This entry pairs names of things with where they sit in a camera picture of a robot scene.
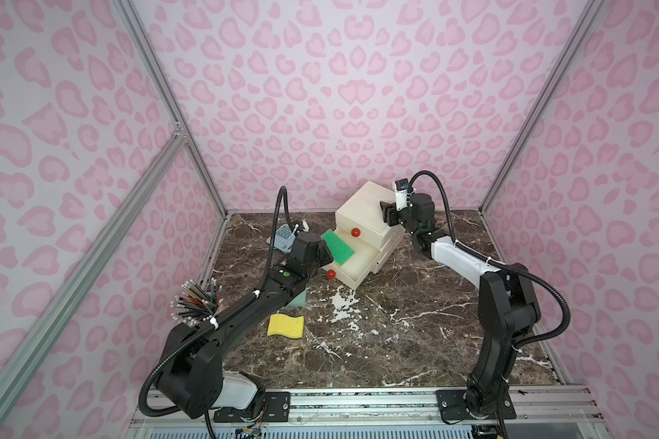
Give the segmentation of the cream drawer cabinet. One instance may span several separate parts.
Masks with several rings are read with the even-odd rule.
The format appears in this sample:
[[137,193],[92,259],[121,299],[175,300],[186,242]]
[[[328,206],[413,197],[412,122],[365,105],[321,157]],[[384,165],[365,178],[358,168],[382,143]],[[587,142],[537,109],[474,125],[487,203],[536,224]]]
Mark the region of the cream drawer cabinet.
[[366,182],[335,212],[335,233],[354,250],[340,270],[354,280],[377,273],[403,238],[400,225],[384,222],[381,202],[394,203],[393,190]]

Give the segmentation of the green and yellow scrub sponge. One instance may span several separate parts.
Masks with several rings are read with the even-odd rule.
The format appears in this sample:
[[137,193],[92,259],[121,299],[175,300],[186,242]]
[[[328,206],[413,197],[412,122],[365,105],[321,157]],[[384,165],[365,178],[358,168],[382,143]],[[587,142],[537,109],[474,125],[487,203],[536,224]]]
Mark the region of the green and yellow scrub sponge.
[[344,263],[347,263],[355,255],[355,250],[333,230],[327,230],[321,237],[327,244],[333,261],[337,265],[344,265]]

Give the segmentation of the teal sponge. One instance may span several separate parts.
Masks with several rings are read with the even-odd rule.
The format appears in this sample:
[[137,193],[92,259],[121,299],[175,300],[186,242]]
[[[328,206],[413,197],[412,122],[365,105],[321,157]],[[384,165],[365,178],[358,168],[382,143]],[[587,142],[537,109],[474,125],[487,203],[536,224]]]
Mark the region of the teal sponge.
[[288,304],[287,307],[302,308],[307,304],[308,291],[305,290],[302,293],[295,296]]

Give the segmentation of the pale yellow cellulose sponge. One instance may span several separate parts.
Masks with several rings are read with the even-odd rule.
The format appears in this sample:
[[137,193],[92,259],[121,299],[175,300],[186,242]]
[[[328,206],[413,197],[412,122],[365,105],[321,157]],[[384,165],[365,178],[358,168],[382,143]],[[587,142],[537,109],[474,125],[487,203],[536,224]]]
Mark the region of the pale yellow cellulose sponge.
[[280,336],[289,339],[300,339],[304,335],[305,319],[303,316],[287,316],[274,314],[269,318],[267,335]]

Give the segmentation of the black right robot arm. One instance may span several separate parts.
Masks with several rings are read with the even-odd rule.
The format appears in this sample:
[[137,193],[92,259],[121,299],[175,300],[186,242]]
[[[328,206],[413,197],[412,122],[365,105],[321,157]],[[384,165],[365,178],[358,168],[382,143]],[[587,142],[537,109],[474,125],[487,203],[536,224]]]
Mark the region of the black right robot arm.
[[[438,227],[435,203],[423,193],[394,203],[380,203],[383,222],[402,226],[416,249],[450,268],[478,290],[478,319],[483,342],[476,365],[467,378],[463,403],[466,413],[484,419],[499,415],[506,402],[509,377],[523,347],[556,338],[569,328],[571,311],[564,296],[521,264],[488,257]],[[561,322],[544,334],[533,335],[542,313],[535,286],[547,290],[560,306]]]

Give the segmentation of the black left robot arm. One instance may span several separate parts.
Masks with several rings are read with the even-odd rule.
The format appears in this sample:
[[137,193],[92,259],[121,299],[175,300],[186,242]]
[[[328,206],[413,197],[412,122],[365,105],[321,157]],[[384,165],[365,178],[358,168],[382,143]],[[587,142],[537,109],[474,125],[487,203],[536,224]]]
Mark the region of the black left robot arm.
[[262,321],[303,293],[318,270],[332,261],[320,235],[299,232],[291,252],[268,269],[260,288],[217,316],[192,327],[174,327],[159,364],[142,384],[140,413],[162,417],[181,412],[197,419],[212,410],[234,409],[245,420],[258,417],[265,406],[265,387],[248,374],[225,371],[224,358]]

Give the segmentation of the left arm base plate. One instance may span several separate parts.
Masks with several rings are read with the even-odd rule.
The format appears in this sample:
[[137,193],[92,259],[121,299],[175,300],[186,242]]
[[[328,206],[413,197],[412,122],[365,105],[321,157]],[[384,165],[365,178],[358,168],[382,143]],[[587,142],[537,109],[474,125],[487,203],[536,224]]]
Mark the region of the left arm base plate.
[[266,391],[256,396],[245,409],[224,407],[216,410],[212,420],[216,424],[252,424],[252,422],[285,423],[289,419],[291,393]]

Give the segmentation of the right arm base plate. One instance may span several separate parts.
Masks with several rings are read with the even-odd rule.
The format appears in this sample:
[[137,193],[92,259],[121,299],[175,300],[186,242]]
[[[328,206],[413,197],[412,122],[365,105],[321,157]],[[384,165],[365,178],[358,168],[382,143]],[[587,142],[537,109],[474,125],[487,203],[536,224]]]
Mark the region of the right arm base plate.
[[436,398],[441,420],[445,424],[516,419],[514,403],[507,393],[483,397],[474,389],[438,390]]

